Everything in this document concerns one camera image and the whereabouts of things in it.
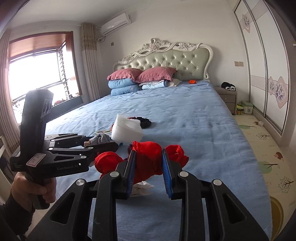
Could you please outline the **left forearm dark sleeve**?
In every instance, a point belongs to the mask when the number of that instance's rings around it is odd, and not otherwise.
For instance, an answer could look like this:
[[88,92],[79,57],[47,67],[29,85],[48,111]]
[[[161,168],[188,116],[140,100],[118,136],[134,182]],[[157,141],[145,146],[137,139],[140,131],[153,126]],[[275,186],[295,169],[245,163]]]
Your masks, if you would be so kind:
[[10,194],[5,204],[1,205],[1,240],[20,240],[18,236],[28,231],[34,212],[33,205],[31,211],[27,211]]

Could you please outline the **person's left hand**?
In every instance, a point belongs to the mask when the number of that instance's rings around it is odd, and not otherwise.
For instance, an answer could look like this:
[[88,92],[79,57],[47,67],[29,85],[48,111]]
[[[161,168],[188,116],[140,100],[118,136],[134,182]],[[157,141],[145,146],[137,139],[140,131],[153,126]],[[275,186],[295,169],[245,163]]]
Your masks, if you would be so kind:
[[50,178],[49,182],[42,186],[27,180],[25,173],[18,172],[11,186],[11,194],[22,208],[31,212],[34,195],[41,195],[48,204],[55,202],[56,185],[56,178]]

